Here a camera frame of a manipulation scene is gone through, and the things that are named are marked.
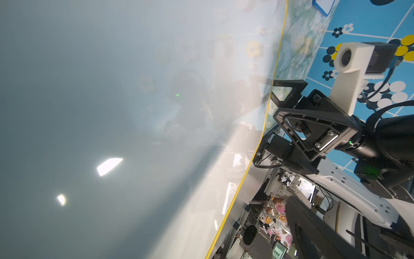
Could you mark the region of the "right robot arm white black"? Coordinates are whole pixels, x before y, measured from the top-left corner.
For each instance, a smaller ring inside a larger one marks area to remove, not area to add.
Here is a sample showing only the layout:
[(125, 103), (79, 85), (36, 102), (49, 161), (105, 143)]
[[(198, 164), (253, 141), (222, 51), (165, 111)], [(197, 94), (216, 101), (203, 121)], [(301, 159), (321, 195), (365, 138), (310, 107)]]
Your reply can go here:
[(276, 168), (300, 175), (321, 175), (320, 165), (332, 150), (357, 160), (355, 174), (374, 195), (412, 204), (414, 179), (414, 118), (382, 118), (383, 110), (366, 122), (347, 114), (318, 90), (301, 95), (306, 82), (274, 81), (273, 86), (290, 89), (276, 104), (276, 124), (266, 132), (254, 159), (262, 166), (264, 152), (270, 152)]

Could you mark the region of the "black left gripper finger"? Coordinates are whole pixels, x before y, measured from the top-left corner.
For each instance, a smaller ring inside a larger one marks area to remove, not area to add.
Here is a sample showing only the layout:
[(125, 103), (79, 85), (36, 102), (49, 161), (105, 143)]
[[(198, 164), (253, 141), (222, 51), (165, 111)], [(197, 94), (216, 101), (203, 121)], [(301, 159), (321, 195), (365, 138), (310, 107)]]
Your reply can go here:
[(364, 259), (365, 256), (317, 217), (297, 197), (285, 206), (288, 226), (300, 259)]

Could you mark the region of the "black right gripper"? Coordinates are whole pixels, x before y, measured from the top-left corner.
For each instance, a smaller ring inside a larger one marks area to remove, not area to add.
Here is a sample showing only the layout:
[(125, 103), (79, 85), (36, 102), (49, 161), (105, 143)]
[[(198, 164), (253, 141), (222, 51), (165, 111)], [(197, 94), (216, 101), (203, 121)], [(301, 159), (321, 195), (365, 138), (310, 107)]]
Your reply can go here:
[(255, 166), (265, 168), (265, 152), (273, 155), (277, 166), (302, 175), (318, 174), (321, 159), (338, 150), (358, 160), (378, 156), (375, 141), (369, 138), (365, 123), (348, 115), (318, 90), (307, 97), (301, 93), (303, 80), (274, 80), (273, 87), (287, 88), (283, 100), (271, 91), (277, 106), (276, 124), (267, 130), (255, 155)]

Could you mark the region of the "yellow-framed whiteboard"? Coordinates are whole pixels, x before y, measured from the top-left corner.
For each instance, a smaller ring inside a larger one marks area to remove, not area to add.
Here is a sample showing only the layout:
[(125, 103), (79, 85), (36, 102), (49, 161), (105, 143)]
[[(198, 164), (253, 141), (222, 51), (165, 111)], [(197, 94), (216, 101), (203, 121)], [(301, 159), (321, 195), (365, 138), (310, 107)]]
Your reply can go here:
[(2, 1), (1, 258), (205, 258), (286, 5)]

